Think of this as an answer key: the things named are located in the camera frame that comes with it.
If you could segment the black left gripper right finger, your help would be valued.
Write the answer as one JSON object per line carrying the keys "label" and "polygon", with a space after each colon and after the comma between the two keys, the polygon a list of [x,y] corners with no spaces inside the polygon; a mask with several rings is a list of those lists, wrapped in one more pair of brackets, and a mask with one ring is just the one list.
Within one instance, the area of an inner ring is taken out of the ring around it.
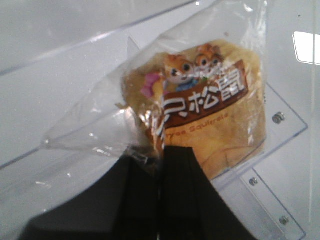
{"label": "black left gripper right finger", "polygon": [[212,186],[190,147],[167,146],[160,194],[162,240],[253,240]]}

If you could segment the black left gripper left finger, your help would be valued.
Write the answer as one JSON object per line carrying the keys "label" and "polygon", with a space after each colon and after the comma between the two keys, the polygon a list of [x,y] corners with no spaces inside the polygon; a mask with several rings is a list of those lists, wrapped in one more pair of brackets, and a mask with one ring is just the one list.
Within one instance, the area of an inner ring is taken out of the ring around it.
{"label": "black left gripper left finger", "polygon": [[21,240],[155,240],[158,185],[127,155],[87,190],[32,218]]}

